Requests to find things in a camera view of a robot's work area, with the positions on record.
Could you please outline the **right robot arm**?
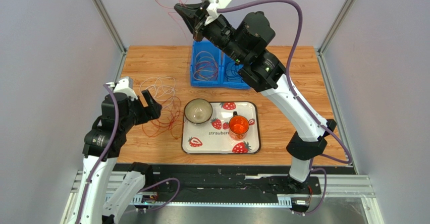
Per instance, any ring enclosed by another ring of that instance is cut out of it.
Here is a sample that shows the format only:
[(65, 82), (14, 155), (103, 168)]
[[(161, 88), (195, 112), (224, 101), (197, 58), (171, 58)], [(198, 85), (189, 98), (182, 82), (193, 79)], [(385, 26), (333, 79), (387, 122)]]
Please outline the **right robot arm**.
[(286, 74), (286, 67), (266, 47), (275, 36), (262, 11), (248, 13), (234, 28), (223, 16), (205, 24), (209, 2), (175, 4), (174, 10), (184, 20), (195, 41), (204, 38), (236, 64), (242, 80), (268, 98), (296, 129), (286, 150), (292, 156), (289, 176), (299, 183), (307, 181), (314, 157), (323, 154), (326, 136), (335, 129), (333, 119), (318, 116)]

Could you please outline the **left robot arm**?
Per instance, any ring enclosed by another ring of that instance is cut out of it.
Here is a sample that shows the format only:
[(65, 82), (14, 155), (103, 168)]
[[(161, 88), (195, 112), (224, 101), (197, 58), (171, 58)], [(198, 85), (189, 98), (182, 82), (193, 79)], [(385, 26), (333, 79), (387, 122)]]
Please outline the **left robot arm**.
[(101, 116), (84, 137), (82, 180), (68, 223), (119, 223), (138, 191), (153, 183), (153, 167), (134, 162), (114, 194), (106, 199), (108, 183), (127, 133), (161, 115), (162, 105), (150, 92), (143, 90), (142, 95), (147, 106), (129, 93), (109, 90), (105, 96)]

